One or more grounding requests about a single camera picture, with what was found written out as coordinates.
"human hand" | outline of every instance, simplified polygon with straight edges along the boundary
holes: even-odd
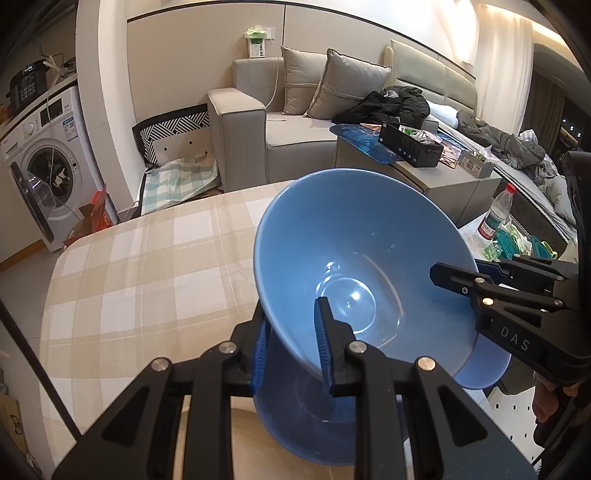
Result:
[[[556,395],[556,385],[552,384],[539,374],[535,377],[535,394],[531,409],[540,423],[545,423],[558,410],[558,396]],[[579,393],[579,387],[582,382],[578,382],[570,387],[564,387],[562,390],[569,397],[576,397]]]

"bottle label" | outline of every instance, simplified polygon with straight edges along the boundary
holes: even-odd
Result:
[[[478,233],[480,233],[487,240],[492,240],[502,223],[503,219],[496,216],[495,212],[492,210],[489,210],[488,214],[485,216],[484,220],[478,227]]]

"plastic bottle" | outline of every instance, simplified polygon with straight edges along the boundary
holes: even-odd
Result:
[[[508,183],[505,190],[500,192],[492,201],[491,208],[489,208],[474,235],[478,245],[483,245],[484,248],[494,239],[496,231],[509,216],[513,195],[516,191],[517,189],[511,183]]]

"sofa cushion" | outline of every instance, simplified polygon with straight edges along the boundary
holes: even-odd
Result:
[[[312,103],[322,72],[326,55],[292,50],[281,47],[285,63],[285,107],[287,115],[303,115]]]
[[[312,118],[330,120],[354,107],[371,92],[381,91],[392,67],[341,55],[329,48],[326,67],[310,108]]]
[[[294,180],[335,167],[336,135],[326,120],[267,115],[267,182]]]
[[[267,144],[269,147],[310,142],[335,142],[330,132],[333,122],[301,115],[267,114]]]

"table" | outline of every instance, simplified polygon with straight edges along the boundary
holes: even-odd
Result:
[[[82,432],[152,359],[199,356],[251,319],[258,300],[252,272],[256,227],[288,184],[155,212],[80,239],[58,259],[43,314],[40,361]],[[251,399],[233,398],[232,407],[238,480],[353,478],[352,467],[316,465],[284,450],[259,422]],[[59,462],[73,439],[42,389],[41,409]],[[180,437],[177,450],[182,445]]]
[[[368,137],[378,136],[367,128],[358,128],[365,131]],[[415,168],[394,153],[390,153],[391,161],[388,162],[387,155],[382,151],[387,149],[383,145],[369,147],[367,141],[359,140],[362,135],[354,138],[340,135],[339,131],[333,133],[338,136],[337,168],[361,168],[395,178],[428,197],[458,228],[489,209],[501,181],[495,172],[487,179],[477,179],[459,166],[450,168],[442,163],[433,168]]]

